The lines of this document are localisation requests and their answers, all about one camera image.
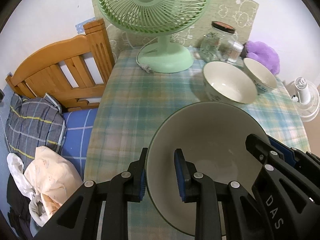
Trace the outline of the purple plush toy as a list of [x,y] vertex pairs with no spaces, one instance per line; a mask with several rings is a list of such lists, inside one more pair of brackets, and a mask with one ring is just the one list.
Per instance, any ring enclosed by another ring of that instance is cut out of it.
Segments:
[[247,58],[264,65],[273,75],[280,73],[280,58],[277,52],[264,42],[247,41],[245,44]]

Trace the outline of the green cartoon wall cloth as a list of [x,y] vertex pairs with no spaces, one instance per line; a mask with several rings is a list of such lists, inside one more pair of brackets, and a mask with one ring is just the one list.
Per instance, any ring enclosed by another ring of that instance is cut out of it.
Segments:
[[[157,41],[152,36],[125,32],[108,22],[101,14],[97,0],[92,0],[95,18],[105,22],[114,59],[122,50],[141,47]],[[212,29],[212,22],[222,22],[235,29],[234,38],[245,43],[249,39],[252,25],[259,8],[253,0],[210,0],[210,5],[202,17],[192,26],[171,35],[171,42],[178,42],[185,47],[199,48],[204,36]]]

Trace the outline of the green desk fan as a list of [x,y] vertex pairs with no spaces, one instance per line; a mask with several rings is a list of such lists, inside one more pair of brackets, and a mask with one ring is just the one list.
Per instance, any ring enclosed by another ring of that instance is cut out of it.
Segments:
[[136,63],[146,72],[178,73],[194,62],[190,51],[170,37],[192,26],[210,0],[97,0],[102,15],[115,27],[152,36],[157,42],[142,46]]

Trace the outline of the wooden bed headboard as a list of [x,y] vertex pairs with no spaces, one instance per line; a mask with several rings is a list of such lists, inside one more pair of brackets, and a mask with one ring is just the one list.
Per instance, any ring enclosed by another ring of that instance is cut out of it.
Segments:
[[27,57],[5,80],[18,95],[53,96],[67,111],[99,107],[115,65],[104,20],[85,33],[49,44]]

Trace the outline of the grey plaid pillow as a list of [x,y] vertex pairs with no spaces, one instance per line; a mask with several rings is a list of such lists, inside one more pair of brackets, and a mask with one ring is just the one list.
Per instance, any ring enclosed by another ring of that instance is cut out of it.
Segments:
[[66,138],[62,106],[51,95],[27,98],[13,94],[5,126],[9,151],[19,156],[24,168],[34,160],[37,147],[61,153]]

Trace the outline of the small glass mug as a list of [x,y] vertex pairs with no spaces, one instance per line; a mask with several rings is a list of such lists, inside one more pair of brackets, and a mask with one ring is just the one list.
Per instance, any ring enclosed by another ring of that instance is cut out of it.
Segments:
[[216,33],[208,33],[200,46],[200,57],[205,62],[218,61],[217,49],[219,47],[220,38]]

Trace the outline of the white cloth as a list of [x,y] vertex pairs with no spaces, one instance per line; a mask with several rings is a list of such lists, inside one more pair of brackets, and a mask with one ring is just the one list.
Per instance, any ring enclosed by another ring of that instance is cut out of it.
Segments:
[[49,217],[45,211],[41,196],[36,194],[35,188],[23,174],[24,165],[21,158],[14,153],[9,153],[7,155],[7,163],[10,174],[20,193],[30,199],[29,211],[32,219],[38,226],[43,227]]

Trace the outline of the white floral bowl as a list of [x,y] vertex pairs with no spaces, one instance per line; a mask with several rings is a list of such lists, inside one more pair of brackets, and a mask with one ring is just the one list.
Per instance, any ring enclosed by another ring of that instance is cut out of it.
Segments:
[[244,58],[244,72],[251,78],[258,94],[265,94],[277,88],[275,76],[260,62]]
[[253,81],[232,64],[209,62],[204,65],[202,75],[204,90],[212,101],[240,106],[253,103],[258,96]]

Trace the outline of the cotton swab container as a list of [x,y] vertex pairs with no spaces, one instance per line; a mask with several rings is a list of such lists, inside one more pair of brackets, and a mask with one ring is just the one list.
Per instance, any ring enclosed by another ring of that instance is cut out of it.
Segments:
[[229,41],[229,49],[227,53],[227,61],[236,63],[240,54],[243,51],[244,46],[237,41]]

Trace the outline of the large green rimmed bowl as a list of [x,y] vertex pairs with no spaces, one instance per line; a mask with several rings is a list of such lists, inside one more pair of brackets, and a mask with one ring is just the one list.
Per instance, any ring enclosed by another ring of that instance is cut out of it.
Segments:
[[222,102],[193,103],[163,122],[148,149],[146,182],[155,208],[168,224],[182,233],[195,233],[196,205],[184,204],[180,198],[175,150],[180,148],[185,160],[212,180],[238,181],[251,192],[261,163],[246,150],[250,134],[269,141],[253,117]]

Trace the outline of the glass jar black lid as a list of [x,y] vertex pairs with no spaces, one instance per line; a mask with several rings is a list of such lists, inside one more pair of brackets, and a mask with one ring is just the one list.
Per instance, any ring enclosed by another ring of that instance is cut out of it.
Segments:
[[219,21],[212,21],[211,25],[215,55],[220,61],[225,62],[228,60],[235,42],[235,29],[231,25]]

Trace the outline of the white standing fan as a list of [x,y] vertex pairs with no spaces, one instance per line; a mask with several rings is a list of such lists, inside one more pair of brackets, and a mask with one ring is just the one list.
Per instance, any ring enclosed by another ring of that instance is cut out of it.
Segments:
[[311,122],[319,113],[319,91],[309,80],[297,77],[289,94],[302,122]]

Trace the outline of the blue plaid bed sheet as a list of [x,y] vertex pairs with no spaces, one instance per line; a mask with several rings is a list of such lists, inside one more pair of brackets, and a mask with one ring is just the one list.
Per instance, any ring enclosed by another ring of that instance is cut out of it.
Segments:
[[97,116],[97,108],[63,113],[66,138],[61,155],[70,161],[84,179],[88,145]]

